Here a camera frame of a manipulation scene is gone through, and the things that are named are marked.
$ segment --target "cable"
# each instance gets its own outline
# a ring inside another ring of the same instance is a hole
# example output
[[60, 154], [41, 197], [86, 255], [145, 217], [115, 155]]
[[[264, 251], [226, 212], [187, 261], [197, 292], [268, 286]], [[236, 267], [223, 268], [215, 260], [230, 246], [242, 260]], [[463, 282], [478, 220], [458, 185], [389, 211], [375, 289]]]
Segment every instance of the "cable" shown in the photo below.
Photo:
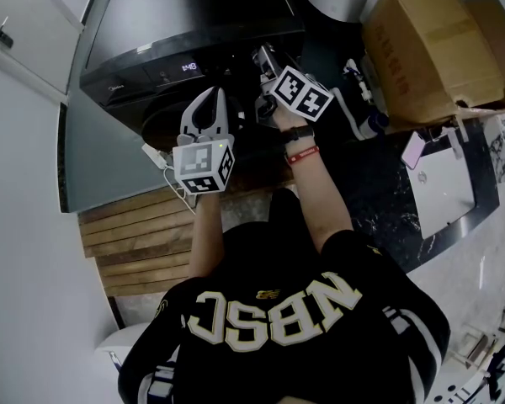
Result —
[[185, 193], [185, 190], [183, 190], [183, 196], [180, 195], [178, 192], [178, 189], [175, 189], [174, 186], [172, 184], [170, 184], [170, 181], [168, 181], [168, 178], [167, 178], [167, 170], [168, 169], [170, 169], [172, 171], [174, 170], [174, 168], [172, 166], [168, 166], [168, 165], [162, 170], [162, 176], [165, 178], [165, 181], [170, 186], [170, 188], [173, 190], [173, 192], [176, 194], [176, 196], [178, 196], [182, 200], [182, 202], [187, 206], [187, 208], [189, 208], [189, 211], [191, 211], [194, 215], [196, 215], [196, 213], [190, 207], [187, 200], [185, 200], [185, 197], [187, 196], [187, 194]]
[[334, 94], [335, 98], [337, 98], [338, 104], [340, 104], [340, 107], [343, 109], [343, 112], [346, 115], [346, 118], [348, 119], [350, 127], [352, 128], [353, 135], [360, 141], [364, 141], [364, 136], [361, 135], [361, 132], [359, 131], [357, 124], [355, 123], [355, 118], [348, 109], [346, 102], [344, 102], [344, 98], [343, 95], [340, 93], [340, 90], [338, 88], [333, 88], [331, 90], [331, 93]]

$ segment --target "person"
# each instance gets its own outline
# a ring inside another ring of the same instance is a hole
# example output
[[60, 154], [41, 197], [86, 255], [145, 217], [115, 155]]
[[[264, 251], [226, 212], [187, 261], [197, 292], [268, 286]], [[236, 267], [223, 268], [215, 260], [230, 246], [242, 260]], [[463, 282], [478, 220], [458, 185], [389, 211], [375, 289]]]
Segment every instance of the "person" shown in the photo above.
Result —
[[[283, 132], [307, 124], [282, 105], [274, 120]], [[286, 151], [299, 199], [275, 191], [268, 222], [223, 235], [218, 194], [200, 197], [190, 278], [165, 294], [126, 358], [125, 403], [426, 399], [447, 319], [354, 231], [314, 137]]]

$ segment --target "countertop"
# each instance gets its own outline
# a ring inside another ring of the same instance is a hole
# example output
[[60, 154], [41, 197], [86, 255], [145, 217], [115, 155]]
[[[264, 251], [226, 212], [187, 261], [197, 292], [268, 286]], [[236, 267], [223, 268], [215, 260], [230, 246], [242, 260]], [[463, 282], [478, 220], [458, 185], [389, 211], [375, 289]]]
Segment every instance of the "countertop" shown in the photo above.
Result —
[[[141, 150], [142, 139], [107, 115], [78, 88], [82, 64], [107, 1], [96, 0], [93, 5], [72, 69], [66, 122], [66, 186], [70, 211], [88, 210], [166, 185], [162, 173]], [[326, 87], [339, 87], [348, 93], [339, 68], [349, 57], [362, 56], [360, 26], [331, 21], [304, 0], [295, 0], [295, 3], [307, 29], [301, 66], [314, 73]], [[400, 161], [410, 134], [350, 141], [349, 124], [336, 102], [315, 125], [322, 157], [347, 202], [355, 229], [373, 236], [406, 272], [453, 245], [499, 206], [481, 125], [476, 120], [465, 125], [470, 140], [462, 146], [476, 207], [427, 240], [421, 238], [417, 207], [406, 167]], [[444, 138], [429, 143], [424, 153], [449, 147], [446, 142]]]

